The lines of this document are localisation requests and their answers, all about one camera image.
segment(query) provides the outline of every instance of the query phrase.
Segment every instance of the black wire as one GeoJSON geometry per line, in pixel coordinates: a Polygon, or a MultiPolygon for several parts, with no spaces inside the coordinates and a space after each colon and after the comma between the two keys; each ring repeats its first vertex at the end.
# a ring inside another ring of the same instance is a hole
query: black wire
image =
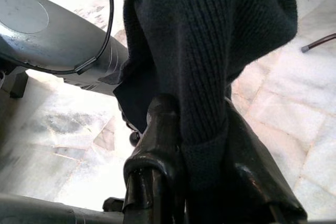
{"type": "Polygon", "coordinates": [[[105,51],[105,49],[106,49],[106,47],[109,43],[110,35],[111,35],[111,31],[112,31],[112,24],[113,24],[114,0],[109,0],[109,3],[110,3],[110,16],[109,16],[109,22],[108,22],[108,25],[107,25],[107,31],[106,31],[104,42],[103,42],[98,54],[95,57],[92,57],[91,59],[85,61],[83,64],[77,66],[76,68],[74,68],[72,70],[51,70],[51,69],[37,67],[37,66],[31,65],[29,63],[24,63],[24,62],[16,60],[16,59],[9,59],[9,61],[11,61],[15,65],[18,65],[18,66],[21,66],[21,67],[30,68],[30,69],[34,69],[34,70],[45,72],[45,73],[51,73],[51,74],[63,75],[63,74],[73,74],[73,73],[80,72],[87,65],[92,64],[96,60],[98,60],[99,57],[102,56],[102,54],[104,53],[104,51],[105,51]]]}

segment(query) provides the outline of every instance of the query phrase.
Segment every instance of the black fabric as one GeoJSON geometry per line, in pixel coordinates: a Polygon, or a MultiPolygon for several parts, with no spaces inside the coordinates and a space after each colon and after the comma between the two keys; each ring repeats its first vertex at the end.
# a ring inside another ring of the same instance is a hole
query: black fabric
{"type": "Polygon", "coordinates": [[[125,0],[124,24],[130,59],[115,94],[126,117],[142,131],[152,95],[174,95],[190,188],[215,187],[229,124],[226,87],[295,36],[296,0],[125,0]],[[141,91],[127,84],[149,65],[155,71],[141,91]]]}

